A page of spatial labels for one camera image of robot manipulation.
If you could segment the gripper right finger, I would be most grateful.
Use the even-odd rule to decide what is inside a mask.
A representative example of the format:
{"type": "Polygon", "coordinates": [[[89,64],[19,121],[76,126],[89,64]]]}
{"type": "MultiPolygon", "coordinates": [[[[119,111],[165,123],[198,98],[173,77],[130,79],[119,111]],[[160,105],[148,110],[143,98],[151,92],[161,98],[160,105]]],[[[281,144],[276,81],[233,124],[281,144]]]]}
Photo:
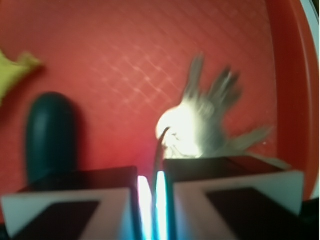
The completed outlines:
{"type": "Polygon", "coordinates": [[[251,157],[166,159],[171,240],[302,240],[304,174],[251,157]]]}

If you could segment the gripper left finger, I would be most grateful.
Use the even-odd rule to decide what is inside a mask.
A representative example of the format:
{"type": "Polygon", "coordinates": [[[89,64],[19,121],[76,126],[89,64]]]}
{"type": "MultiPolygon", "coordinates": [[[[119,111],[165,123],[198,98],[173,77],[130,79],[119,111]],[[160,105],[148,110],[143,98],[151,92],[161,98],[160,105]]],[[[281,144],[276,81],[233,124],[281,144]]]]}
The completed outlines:
{"type": "Polygon", "coordinates": [[[137,240],[134,166],[44,177],[1,197],[11,240],[137,240]]]}

